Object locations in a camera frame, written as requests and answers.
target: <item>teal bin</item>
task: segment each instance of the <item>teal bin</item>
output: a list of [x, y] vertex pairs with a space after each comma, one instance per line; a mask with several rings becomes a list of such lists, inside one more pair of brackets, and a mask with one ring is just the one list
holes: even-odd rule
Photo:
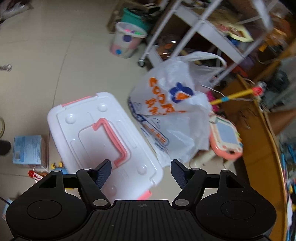
[[151, 29], [152, 24], [149, 24], [149, 23], [143, 21], [142, 17], [133, 14], [127, 8], [124, 8], [123, 12], [124, 12], [124, 14], [122, 16], [121, 22], [132, 23], [132, 24], [144, 29], [146, 32], [148, 32]]

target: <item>blue dot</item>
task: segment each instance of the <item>blue dot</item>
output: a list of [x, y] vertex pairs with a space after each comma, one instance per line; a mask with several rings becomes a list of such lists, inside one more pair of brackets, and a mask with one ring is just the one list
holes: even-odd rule
[[130, 35], [124, 35], [123, 36], [123, 41], [124, 42], [130, 42], [132, 40], [132, 37]]

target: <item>metal screw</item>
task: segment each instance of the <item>metal screw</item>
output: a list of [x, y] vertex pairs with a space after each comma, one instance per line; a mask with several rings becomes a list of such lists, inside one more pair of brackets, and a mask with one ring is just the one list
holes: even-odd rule
[[184, 207], [184, 206], [187, 206], [189, 204], [189, 201], [187, 201], [186, 199], [178, 199], [178, 200], [175, 201], [175, 204], [177, 206]]
[[103, 207], [103, 206], [106, 206], [107, 204], [108, 204], [108, 201], [105, 199], [94, 200], [94, 205], [96, 205], [98, 207]]

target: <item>floor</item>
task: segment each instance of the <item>floor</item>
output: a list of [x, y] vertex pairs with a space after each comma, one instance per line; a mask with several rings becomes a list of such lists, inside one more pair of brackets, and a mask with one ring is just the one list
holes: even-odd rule
[[[129, 113], [127, 96], [147, 72], [136, 64], [145, 46], [130, 59], [109, 52], [113, 35], [105, 25], [114, 1], [33, 0], [32, 5], [34, 9], [6, 20], [0, 28], [0, 65], [13, 66], [11, 72], [0, 72], [0, 116], [6, 122], [3, 139], [11, 143], [16, 135], [42, 135], [51, 164], [61, 158], [49, 133], [49, 110], [106, 91]], [[220, 164], [220, 160], [213, 161], [205, 169], [219, 173]], [[10, 153], [0, 157], [0, 183], [0, 196], [9, 198], [22, 194], [34, 180], [28, 177], [27, 168], [12, 164]], [[169, 168], [151, 191], [152, 199], [172, 201], [176, 197], [180, 188]], [[2, 218], [0, 237], [3, 241], [12, 238]]]

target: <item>white bucket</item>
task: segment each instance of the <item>white bucket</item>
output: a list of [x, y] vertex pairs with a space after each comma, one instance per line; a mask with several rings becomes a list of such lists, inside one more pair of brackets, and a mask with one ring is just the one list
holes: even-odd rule
[[114, 40], [110, 52], [121, 58], [130, 58], [147, 32], [131, 23], [119, 22], [116, 24]]

